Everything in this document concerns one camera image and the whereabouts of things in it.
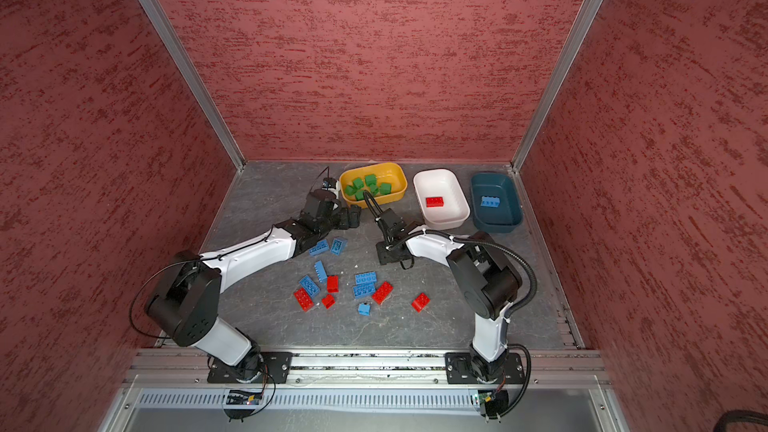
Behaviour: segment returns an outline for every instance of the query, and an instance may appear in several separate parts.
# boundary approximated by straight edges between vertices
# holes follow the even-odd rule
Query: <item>yellow bin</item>
[[[394,162],[384,162],[383,164],[373,164],[372,166],[365,166],[359,168],[353,168],[341,174],[339,182],[341,182],[341,191],[344,195],[344,200],[348,205],[355,204],[362,208],[367,208],[365,200],[355,200],[355,197],[349,197],[344,189],[347,186],[352,185],[352,180],[360,177],[363,181],[366,180],[366,176],[376,174],[376,184],[382,182],[388,182],[392,184],[392,193],[386,196],[376,196],[376,201],[379,204],[389,204],[390,202],[396,202],[400,200],[405,194],[408,188],[408,180],[406,180],[406,174],[402,173],[402,168]]]

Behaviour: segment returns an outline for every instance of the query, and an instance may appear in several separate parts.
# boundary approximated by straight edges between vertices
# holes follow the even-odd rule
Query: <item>red toy brick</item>
[[[377,304],[381,305],[382,302],[384,302],[384,299],[387,298],[389,293],[392,291],[393,287],[392,284],[389,282],[384,282],[381,287],[379,287],[378,290],[373,294],[372,299],[376,301]]]
[[[335,304],[336,300],[333,298],[331,294],[328,294],[325,296],[325,298],[322,300],[322,304],[326,306],[326,308],[331,308],[331,305]]]
[[[443,207],[442,197],[427,197],[427,207]]]
[[[339,276],[329,275],[328,280],[326,281],[326,287],[328,287],[328,293],[339,293]]]
[[[429,303],[429,297],[427,297],[424,292],[420,293],[415,301],[411,303],[414,309],[416,309],[417,312],[421,312],[424,307],[427,306]]]
[[[312,301],[312,297],[310,297],[310,295],[303,288],[300,288],[299,290],[294,292],[293,297],[296,298],[296,300],[298,301],[299,305],[301,305],[301,308],[304,312],[310,310],[312,306],[315,304]]]

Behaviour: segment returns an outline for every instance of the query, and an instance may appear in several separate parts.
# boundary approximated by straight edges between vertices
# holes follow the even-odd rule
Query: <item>blue toy brick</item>
[[[328,280],[328,274],[326,274],[326,268],[322,266],[321,261],[315,262],[315,272],[317,272],[317,279],[321,282]]]
[[[336,237],[333,239],[333,245],[331,245],[331,253],[334,255],[339,255],[344,252],[344,247],[346,247],[346,239]]]
[[[304,290],[310,295],[310,297],[314,298],[315,295],[318,295],[320,293],[320,287],[315,285],[314,282],[312,282],[312,279],[309,275],[304,275],[304,278],[302,278],[299,283],[302,287],[304,287]]]
[[[498,197],[480,197],[481,207],[498,207],[502,201]]]
[[[320,255],[323,252],[328,252],[328,241],[323,239],[310,249],[310,255]]]
[[[367,284],[369,282],[376,282],[375,272],[365,272],[355,275],[355,285]]]
[[[367,284],[355,285],[352,287],[352,291],[355,293],[355,298],[368,297],[376,292],[376,284],[368,282]]]

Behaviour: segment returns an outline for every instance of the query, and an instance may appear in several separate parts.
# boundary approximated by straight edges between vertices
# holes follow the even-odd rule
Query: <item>dark blue bin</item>
[[[498,197],[498,207],[481,207],[481,197]],[[504,174],[480,172],[472,177],[472,221],[491,234],[505,234],[522,224],[523,210],[512,180]]]

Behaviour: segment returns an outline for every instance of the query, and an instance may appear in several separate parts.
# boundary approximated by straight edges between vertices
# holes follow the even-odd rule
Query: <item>red patterned panel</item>
[[[606,0],[523,178],[632,430],[768,412],[768,0]]]
[[[249,159],[508,161],[582,0],[160,0]]]
[[[151,342],[130,299],[200,246],[234,168],[136,0],[0,17],[0,428],[95,430]]]

